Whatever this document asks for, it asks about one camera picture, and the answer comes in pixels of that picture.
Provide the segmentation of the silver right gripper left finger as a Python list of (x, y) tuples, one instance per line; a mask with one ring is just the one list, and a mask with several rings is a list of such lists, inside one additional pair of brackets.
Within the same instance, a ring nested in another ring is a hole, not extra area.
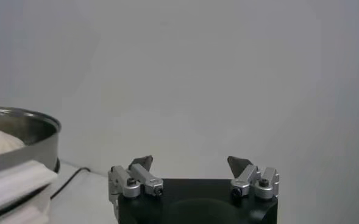
[(144, 193), (153, 197), (163, 195), (164, 183), (161, 178), (150, 173), (154, 158), (152, 155), (135, 158), (125, 169), (112, 166), (108, 171), (108, 199), (117, 209), (118, 197), (137, 198)]

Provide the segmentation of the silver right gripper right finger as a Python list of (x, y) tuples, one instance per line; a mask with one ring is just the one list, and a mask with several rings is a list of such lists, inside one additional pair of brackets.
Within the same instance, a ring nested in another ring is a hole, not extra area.
[(233, 179), (230, 181), (231, 195), (243, 198), (252, 189), (255, 196), (270, 200), (279, 196), (280, 175), (273, 167), (266, 167), (263, 172), (248, 159), (229, 156), (227, 158)]

